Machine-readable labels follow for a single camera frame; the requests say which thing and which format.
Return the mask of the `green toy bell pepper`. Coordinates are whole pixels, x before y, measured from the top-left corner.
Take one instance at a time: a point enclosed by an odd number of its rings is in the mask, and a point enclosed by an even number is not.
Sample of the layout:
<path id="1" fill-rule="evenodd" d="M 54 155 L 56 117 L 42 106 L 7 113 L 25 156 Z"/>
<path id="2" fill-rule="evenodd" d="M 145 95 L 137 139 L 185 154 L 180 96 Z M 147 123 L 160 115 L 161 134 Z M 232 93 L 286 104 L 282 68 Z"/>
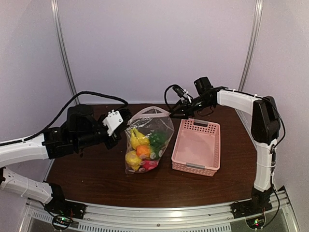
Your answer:
<path id="1" fill-rule="evenodd" d="M 164 131 L 154 131 L 149 137 L 150 145 L 153 147 L 163 147 L 167 139 Z"/>

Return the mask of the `yellow toy banana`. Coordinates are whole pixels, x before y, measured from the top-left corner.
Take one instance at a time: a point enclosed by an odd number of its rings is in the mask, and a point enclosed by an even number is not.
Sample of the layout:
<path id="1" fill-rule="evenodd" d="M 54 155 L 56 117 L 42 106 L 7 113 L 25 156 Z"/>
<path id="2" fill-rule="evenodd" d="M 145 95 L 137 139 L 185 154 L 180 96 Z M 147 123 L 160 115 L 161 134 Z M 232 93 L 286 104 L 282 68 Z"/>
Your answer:
<path id="1" fill-rule="evenodd" d="M 132 128 L 130 130 L 130 133 L 131 133 L 130 142 L 134 149 L 137 148 L 137 146 L 139 145 L 150 144 L 150 140 L 148 139 L 148 137 L 139 132 L 136 128 Z"/>

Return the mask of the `clear zip top bag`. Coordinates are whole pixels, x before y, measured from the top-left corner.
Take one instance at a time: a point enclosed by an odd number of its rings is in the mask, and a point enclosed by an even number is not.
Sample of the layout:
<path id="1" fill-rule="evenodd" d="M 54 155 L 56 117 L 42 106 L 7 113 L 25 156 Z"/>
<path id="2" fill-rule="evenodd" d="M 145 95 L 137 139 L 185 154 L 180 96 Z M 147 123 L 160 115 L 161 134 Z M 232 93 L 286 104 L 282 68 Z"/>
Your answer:
<path id="1" fill-rule="evenodd" d="M 156 169 L 174 134 L 169 112 L 149 106 L 127 123 L 125 173 L 143 174 Z"/>

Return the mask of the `yellow toy lemon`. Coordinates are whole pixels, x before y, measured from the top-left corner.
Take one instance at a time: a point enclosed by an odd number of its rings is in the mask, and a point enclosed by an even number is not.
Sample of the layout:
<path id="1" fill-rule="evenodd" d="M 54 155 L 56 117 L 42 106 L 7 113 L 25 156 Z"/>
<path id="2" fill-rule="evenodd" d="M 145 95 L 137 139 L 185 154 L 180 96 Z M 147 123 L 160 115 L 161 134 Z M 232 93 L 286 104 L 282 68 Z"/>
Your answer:
<path id="1" fill-rule="evenodd" d="M 135 150 L 132 150 L 126 154 L 126 163 L 135 171 L 140 168 L 142 159 L 137 155 Z"/>

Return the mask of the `orange toy tangerine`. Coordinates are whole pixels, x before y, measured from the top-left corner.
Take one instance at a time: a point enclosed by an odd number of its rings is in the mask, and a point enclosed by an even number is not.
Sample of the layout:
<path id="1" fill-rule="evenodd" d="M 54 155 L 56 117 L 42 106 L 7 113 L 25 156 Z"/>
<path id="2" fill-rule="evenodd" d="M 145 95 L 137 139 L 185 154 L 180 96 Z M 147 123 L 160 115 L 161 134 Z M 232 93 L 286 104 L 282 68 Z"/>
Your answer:
<path id="1" fill-rule="evenodd" d="M 151 148 L 149 145 L 139 145 L 136 148 L 136 154 L 141 159 L 149 159 Z"/>

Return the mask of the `green black toy watermelon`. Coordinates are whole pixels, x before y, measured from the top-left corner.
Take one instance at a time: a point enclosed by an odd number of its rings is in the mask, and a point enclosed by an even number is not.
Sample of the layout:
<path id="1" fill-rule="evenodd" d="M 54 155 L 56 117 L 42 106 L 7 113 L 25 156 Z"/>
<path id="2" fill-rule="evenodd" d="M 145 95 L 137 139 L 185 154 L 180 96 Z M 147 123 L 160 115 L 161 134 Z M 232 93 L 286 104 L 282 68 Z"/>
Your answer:
<path id="1" fill-rule="evenodd" d="M 163 156 L 163 150 L 156 148 L 156 147 L 151 147 L 151 152 L 150 152 L 151 160 L 160 160 L 162 156 Z"/>

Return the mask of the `red toy apple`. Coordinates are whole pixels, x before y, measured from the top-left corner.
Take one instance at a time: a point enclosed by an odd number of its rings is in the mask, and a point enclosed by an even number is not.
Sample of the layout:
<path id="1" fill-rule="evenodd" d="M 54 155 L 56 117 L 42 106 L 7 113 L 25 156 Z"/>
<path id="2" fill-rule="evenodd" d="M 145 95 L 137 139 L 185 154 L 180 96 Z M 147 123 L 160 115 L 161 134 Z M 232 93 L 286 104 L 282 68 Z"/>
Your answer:
<path id="1" fill-rule="evenodd" d="M 140 172 L 150 171 L 158 166 L 158 161 L 156 160 L 143 160 L 140 163 Z"/>

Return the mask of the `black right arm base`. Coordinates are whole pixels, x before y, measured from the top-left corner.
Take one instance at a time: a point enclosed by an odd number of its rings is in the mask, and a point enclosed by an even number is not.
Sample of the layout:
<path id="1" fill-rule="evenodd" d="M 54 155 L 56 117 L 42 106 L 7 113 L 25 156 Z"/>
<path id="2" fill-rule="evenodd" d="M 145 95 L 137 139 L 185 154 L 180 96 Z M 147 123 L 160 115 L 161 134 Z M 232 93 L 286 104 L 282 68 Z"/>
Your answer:
<path id="1" fill-rule="evenodd" d="M 231 212 L 234 218 L 248 217 L 260 214 L 263 211 L 271 210 L 272 204 L 270 196 L 273 193 L 273 187 L 265 191 L 259 191 L 252 187 L 251 198 L 242 202 L 235 201 L 230 204 Z"/>

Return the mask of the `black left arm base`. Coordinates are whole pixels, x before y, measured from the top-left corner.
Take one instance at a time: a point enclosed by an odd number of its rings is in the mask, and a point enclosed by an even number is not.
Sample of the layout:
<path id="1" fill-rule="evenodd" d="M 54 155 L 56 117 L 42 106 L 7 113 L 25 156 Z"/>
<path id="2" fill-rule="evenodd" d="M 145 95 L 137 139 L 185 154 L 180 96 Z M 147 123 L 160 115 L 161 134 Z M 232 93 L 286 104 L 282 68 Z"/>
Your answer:
<path id="1" fill-rule="evenodd" d="M 52 199 L 44 205 L 48 212 L 70 218 L 84 218 L 85 204 L 66 200 L 60 185 L 50 183 L 49 186 L 52 190 Z"/>

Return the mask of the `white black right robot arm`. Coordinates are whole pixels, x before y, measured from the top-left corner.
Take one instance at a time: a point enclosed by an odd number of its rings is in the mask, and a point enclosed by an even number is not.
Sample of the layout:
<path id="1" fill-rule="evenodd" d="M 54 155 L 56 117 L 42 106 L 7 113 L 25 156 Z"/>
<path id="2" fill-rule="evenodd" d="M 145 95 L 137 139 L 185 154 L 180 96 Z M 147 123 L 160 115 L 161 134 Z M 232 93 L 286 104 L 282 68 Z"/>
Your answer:
<path id="1" fill-rule="evenodd" d="M 214 87 L 207 77 L 195 82 L 198 97 L 193 98 L 187 90 L 177 84 L 167 87 L 180 98 L 174 106 L 168 106 L 171 118 L 188 119 L 205 108 L 227 106 L 252 117 L 251 136 L 257 151 L 257 167 L 252 199 L 248 210 L 258 213 L 268 203 L 274 192 L 273 174 L 276 167 L 276 148 L 280 143 L 279 131 L 283 125 L 273 97 L 260 97 L 224 86 Z"/>

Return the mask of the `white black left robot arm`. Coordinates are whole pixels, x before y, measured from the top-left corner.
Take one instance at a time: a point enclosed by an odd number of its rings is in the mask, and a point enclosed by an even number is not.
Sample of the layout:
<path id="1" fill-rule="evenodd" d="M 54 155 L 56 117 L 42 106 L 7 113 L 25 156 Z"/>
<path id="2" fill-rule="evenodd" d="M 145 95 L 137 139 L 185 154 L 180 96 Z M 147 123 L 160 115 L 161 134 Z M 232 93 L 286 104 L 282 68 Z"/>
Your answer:
<path id="1" fill-rule="evenodd" d="M 85 148 L 99 144 L 111 149 L 118 144 L 120 133 L 131 117 L 130 110 L 122 108 L 95 119 L 93 107 L 80 104 L 68 108 L 67 119 L 60 127 L 47 127 L 38 135 L 2 142 L 0 189 L 50 205 L 60 215 L 66 214 L 70 207 L 61 186 L 16 174 L 8 165 L 30 160 L 54 160 L 79 154 Z"/>

